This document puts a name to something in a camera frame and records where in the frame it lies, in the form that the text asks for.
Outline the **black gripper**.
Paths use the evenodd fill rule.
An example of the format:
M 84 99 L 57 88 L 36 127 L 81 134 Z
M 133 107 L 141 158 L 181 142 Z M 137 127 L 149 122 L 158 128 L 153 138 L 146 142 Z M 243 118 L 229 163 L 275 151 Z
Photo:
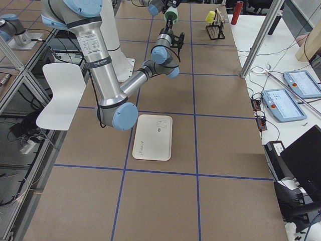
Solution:
M 167 18 L 166 27 L 161 29 L 160 35 L 162 35 L 164 38 L 166 36 L 168 36 L 169 38 L 174 38 L 175 35 L 174 35 L 174 32 L 172 31 L 173 24 L 174 24 L 173 18 Z
M 177 8 L 181 3 L 181 0 L 164 0 L 163 3 L 166 8 L 169 8 L 169 7 Z

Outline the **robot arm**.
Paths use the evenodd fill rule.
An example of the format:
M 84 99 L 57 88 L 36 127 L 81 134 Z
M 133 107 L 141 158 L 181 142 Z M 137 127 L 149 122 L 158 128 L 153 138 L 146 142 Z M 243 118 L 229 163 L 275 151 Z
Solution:
M 145 61 L 140 69 L 123 83 L 118 82 L 115 66 L 121 62 L 107 49 L 101 32 L 103 7 L 109 7 L 106 14 L 111 18 L 109 25 L 115 25 L 111 1 L 42 1 L 42 21 L 52 28 L 72 32 L 80 45 L 93 85 L 101 99 L 97 102 L 97 118 L 102 126 L 117 130 L 128 130 L 138 118 L 135 104 L 128 98 L 154 76 L 165 74 L 175 78 L 180 70 L 169 49 L 181 49 L 184 34 L 175 36 L 172 27 L 178 21 L 180 1 L 140 1 L 152 16 L 162 12 L 166 26 L 161 30 L 151 50 L 151 60 Z
M 181 0 L 138 0 L 131 1 L 136 7 L 147 7 L 148 12 L 155 17 L 159 13 L 165 14 L 165 12 L 172 8 L 177 8 Z

